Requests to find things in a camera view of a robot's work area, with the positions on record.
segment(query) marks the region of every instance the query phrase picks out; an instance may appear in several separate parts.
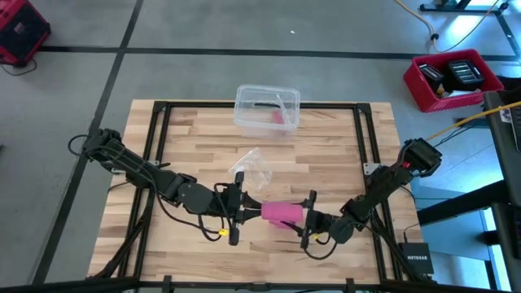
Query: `yellow cable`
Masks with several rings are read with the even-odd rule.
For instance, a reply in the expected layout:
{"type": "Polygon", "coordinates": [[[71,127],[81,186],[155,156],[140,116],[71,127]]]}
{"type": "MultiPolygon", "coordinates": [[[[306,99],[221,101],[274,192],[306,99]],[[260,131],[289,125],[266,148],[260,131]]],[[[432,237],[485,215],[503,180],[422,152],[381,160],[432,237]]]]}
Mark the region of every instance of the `yellow cable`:
{"type": "MultiPolygon", "coordinates": [[[[427,27],[429,28],[429,33],[431,34],[431,36],[436,33],[436,30],[434,29],[434,27],[432,26],[432,24],[428,20],[426,20],[423,17],[421,17],[418,13],[410,10],[410,8],[408,8],[401,0],[395,0],[395,2],[398,3],[405,10],[407,10],[410,14],[416,16],[416,18],[421,20],[424,24],[426,24],[427,27]]],[[[436,50],[436,52],[438,52],[438,53],[445,53],[445,52],[449,52],[450,50],[452,50],[455,47],[459,46],[459,44],[461,44],[463,41],[465,41],[465,39],[467,39],[479,27],[479,25],[485,20],[485,18],[490,14],[490,12],[492,12],[493,8],[498,3],[499,3],[499,0],[496,0],[494,2],[494,4],[492,4],[490,6],[488,11],[485,13],[485,15],[483,15],[483,18],[478,22],[478,24],[465,37],[463,37],[459,42],[457,42],[456,45],[451,46],[450,48],[448,48],[446,50],[438,50],[438,46],[436,45],[436,39],[433,39],[432,40],[432,45],[434,46],[434,50],[436,50]]]]}
{"type": "Polygon", "coordinates": [[[427,140],[430,141],[431,139],[436,138],[436,137],[440,136],[441,134],[446,133],[447,131],[449,131],[449,130],[451,130],[453,128],[456,128],[458,126],[464,125],[468,121],[471,121],[471,120],[474,120],[476,118],[480,118],[480,117],[483,117],[483,116],[486,116],[486,115],[490,115],[490,114],[493,114],[495,112],[499,112],[499,111],[504,110],[504,109],[510,109],[512,107],[517,107],[517,106],[521,106],[521,102],[516,102],[516,103],[508,104],[508,105],[505,105],[505,106],[497,107],[495,109],[488,110],[488,111],[485,111],[485,112],[481,112],[480,114],[476,114],[476,115],[470,116],[470,117],[468,117],[466,119],[463,119],[463,120],[457,122],[456,124],[451,125],[450,127],[446,128],[446,129],[441,130],[439,133],[431,135],[427,140]]]}

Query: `plastic container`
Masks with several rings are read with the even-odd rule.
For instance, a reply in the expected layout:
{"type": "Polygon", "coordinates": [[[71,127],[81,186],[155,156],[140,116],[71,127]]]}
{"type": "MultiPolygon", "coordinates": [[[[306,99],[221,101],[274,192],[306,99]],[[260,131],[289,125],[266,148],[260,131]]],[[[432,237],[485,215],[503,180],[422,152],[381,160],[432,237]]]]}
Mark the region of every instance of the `plastic container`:
{"type": "Polygon", "coordinates": [[[228,170],[235,176],[237,172],[244,172],[244,183],[254,187],[257,191],[262,190],[271,182],[273,173],[268,169],[267,163],[261,155],[261,150],[256,147],[242,157],[228,170]]]}
{"type": "Polygon", "coordinates": [[[235,99],[234,123],[245,135],[284,137],[299,126],[300,93],[266,85],[241,85],[235,99]]]}
{"type": "Polygon", "coordinates": [[[434,112],[456,107],[476,105],[483,102],[483,94],[487,91],[503,90],[503,84],[487,66],[476,50],[460,50],[437,55],[427,55],[413,58],[413,64],[404,75],[404,81],[410,93],[422,112],[434,112]],[[463,94],[453,98],[438,98],[423,77],[419,65],[429,64],[440,71],[444,71],[450,61],[469,59],[481,72],[484,83],[480,86],[481,92],[463,94]]]}

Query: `white cable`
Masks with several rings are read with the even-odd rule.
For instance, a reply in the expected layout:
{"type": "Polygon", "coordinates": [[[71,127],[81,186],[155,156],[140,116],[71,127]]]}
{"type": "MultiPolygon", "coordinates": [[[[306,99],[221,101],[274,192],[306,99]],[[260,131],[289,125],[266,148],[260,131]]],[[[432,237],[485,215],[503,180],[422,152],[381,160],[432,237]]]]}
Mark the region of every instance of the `white cable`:
{"type": "MultiPolygon", "coordinates": [[[[434,27],[432,26],[432,24],[428,20],[424,19],[418,13],[410,10],[410,8],[408,8],[401,0],[395,0],[395,2],[398,3],[401,7],[403,7],[411,15],[414,15],[417,19],[421,20],[429,28],[429,33],[431,34],[431,36],[436,33],[436,30],[434,29],[434,27]]],[[[434,50],[436,50],[436,52],[438,52],[438,53],[445,53],[445,52],[448,52],[448,51],[454,49],[455,47],[457,47],[459,44],[461,44],[463,41],[465,41],[465,39],[468,38],[479,27],[479,25],[485,20],[485,18],[490,14],[490,12],[492,12],[494,7],[498,3],[499,3],[499,0],[496,0],[494,2],[494,4],[492,4],[490,6],[488,11],[485,13],[485,15],[483,15],[483,18],[478,22],[478,24],[465,37],[463,37],[463,39],[461,39],[459,42],[457,42],[456,45],[451,46],[450,48],[448,48],[446,50],[438,50],[438,46],[436,45],[436,39],[435,38],[432,39],[432,45],[434,46],[434,50]]]]}

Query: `clear plastic bag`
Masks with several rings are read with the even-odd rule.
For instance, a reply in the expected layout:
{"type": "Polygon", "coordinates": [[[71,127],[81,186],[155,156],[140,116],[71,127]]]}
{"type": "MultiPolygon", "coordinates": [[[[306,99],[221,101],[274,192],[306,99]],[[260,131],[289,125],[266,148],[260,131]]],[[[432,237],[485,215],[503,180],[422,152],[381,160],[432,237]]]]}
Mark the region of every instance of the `clear plastic bag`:
{"type": "Polygon", "coordinates": [[[237,172],[244,172],[244,183],[254,187],[257,191],[266,187],[273,177],[273,173],[268,169],[258,147],[249,151],[235,165],[228,170],[228,173],[235,175],[237,172]]]}

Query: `plastic container lid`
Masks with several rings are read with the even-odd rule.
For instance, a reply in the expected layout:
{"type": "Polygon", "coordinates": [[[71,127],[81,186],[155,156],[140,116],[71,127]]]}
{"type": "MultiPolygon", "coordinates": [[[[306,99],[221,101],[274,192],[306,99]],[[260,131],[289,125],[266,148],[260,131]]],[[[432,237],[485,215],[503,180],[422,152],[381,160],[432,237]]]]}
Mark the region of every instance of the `plastic container lid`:
{"type": "Polygon", "coordinates": [[[295,130],[299,126],[299,111],[298,90],[241,85],[235,99],[234,123],[252,128],[295,130]]]}

